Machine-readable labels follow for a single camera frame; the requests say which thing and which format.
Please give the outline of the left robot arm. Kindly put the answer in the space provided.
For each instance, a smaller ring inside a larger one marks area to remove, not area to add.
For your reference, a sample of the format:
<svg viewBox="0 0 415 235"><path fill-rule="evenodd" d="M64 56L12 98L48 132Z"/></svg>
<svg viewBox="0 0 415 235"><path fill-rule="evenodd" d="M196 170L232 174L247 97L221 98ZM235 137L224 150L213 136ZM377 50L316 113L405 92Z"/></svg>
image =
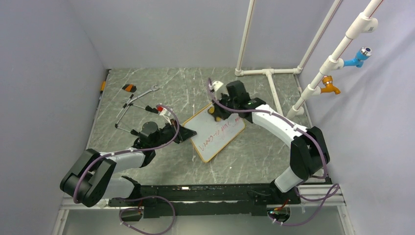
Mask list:
<svg viewBox="0 0 415 235"><path fill-rule="evenodd" d="M155 122L146 122L141 131L132 130L136 136L133 145L118 152L98 152L86 149L60 182L60 190L72 196L76 204L86 207L102 199L121 198L133 206L142 197L141 185L128 176L114 177L115 173L131 168L148 166L156 150L172 142L180 144L197 132L171 120L163 128Z"/></svg>

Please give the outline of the yellow whiteboard eraser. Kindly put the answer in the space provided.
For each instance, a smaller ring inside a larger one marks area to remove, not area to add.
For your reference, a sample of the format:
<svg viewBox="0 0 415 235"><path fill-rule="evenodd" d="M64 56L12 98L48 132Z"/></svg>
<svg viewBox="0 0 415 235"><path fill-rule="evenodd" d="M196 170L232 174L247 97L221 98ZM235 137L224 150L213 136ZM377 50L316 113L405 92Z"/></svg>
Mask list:
<svg viewBox="0 0 415 235"><path fill-rule="evenodd" d="M220 122L222 120L221 117L221 111L219 108L216 108L215 106L211 106L207 111L216 122Z"/></svg>

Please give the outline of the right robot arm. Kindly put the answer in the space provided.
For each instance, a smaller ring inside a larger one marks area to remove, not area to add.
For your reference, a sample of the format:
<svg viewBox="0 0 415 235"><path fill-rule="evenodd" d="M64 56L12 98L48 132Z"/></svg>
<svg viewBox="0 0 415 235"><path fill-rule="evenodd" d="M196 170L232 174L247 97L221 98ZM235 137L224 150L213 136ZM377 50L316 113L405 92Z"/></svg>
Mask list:
<svg viewBox="0 0 415 235"><path fill-rule="evenodd" d="M232 114L238 114L240 118L266 129L290 148L289 166L271 183L269 192L272 201L282 203L291 189L316 178L319 170L323 170L322 179L327 176L330 157L318 127L299 125L278 114L264 100L251 98L239 80L226 85L208 80L207 92L212 98L212 116L215 119L225 120Z"/></svg>

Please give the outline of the yellow framed whiteboard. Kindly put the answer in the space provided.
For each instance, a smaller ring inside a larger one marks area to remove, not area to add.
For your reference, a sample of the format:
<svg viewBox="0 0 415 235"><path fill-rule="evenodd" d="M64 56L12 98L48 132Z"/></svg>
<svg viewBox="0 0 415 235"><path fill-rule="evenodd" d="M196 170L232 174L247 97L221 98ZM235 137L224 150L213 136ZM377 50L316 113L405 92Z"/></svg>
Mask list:
<svg viewBox="0 0 415 235"><path fill-rule="evenodd" d="M212 160L246 126L238 114L232 114L226 120L215 121L208 112L212 107L213 105L209 104L183 124L183 127L197 133L190 141L204 163Z"/></svg>

